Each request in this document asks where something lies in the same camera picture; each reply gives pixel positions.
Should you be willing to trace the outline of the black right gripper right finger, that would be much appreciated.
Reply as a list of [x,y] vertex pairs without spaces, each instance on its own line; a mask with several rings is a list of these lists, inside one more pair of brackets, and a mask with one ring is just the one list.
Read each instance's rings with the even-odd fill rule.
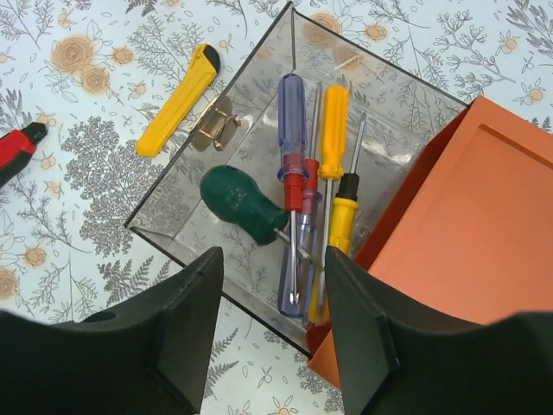
[[334,247],[325,278],[346,413],[551,413],[551,313],[465,321],[381,282]]

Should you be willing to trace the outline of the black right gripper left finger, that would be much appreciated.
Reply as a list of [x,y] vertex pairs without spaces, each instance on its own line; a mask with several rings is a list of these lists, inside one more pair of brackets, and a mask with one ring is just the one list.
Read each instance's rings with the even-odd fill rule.
[[197,414],[224,280],[214,246],[82,322],[1,315],[4,414]]

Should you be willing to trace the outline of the yellow black screwdriver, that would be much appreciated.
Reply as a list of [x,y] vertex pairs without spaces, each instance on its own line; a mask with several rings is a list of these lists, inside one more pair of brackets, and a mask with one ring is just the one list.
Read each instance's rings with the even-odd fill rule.
[[[330,246],[336,247],[343,253],[349,253],[353,224],[359,209],[359,175],[357,174],[357,166],[365,124],[366,115],[362,114],[350,168],[348,171],[344,170],[343,176],[334,182],[333,186],[331,224],[327,248]],[[314,280],[314,290],[308,309],[308,318],[310,322],[317,326],[326,325],[330,322],[326,294],[325,266],[324,271],[321,271],[321,262]]]

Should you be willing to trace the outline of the orange wooden drawer box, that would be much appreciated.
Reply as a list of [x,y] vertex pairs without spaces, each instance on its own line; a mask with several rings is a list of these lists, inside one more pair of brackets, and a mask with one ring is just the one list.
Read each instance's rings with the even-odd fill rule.
[[[419,303],[479,325],[552,315],[551,135],[475,99],[426,146],[350,259]],[[308,365],[341,390],[332,323]]]

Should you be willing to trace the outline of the green stubby screwdriver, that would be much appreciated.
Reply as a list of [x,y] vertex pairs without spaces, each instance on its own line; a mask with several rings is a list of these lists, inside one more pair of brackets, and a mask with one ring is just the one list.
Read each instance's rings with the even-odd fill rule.
[[200,181],[200,196],[215,216],[243,229],[259,246],[277,238],[289,242],[284,233],[289,214],[243,170],[226,164],[209,169]]

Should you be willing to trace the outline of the clear acrylic drawer tray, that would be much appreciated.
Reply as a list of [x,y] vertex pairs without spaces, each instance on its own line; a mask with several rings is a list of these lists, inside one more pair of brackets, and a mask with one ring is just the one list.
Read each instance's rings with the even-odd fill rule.
[[359,210],[350,251],[372,232],[424,146],[464,110],[462,101],[352,43],[287,4],[227,88],[199,117],[187,141],[126,221],[132,232],[187,265],[210,246],[225,255],[224,294],[304,354],[311,354],[308,319],[278,307],[285,241],[256,242],[220,219],[200,187],[228,187],[241,170],[274,204],[284,204],[277,179],[277,85],[296,73],[305,86],[306,126],[318,86],[348,94],[344,162],[358,159]]

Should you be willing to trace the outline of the orange handle screwdriver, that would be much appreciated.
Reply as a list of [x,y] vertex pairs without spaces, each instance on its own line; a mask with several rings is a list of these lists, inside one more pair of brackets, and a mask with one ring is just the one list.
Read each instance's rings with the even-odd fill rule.
[[324,223],[321,243],[321,271],[324,271],[325,252],[331,224],[334,182],[344,174],[341,160],[346,150],[348,91],[343,86],[330,86],[324,93],[321,126],[321,165],[318,176],[325,182]]

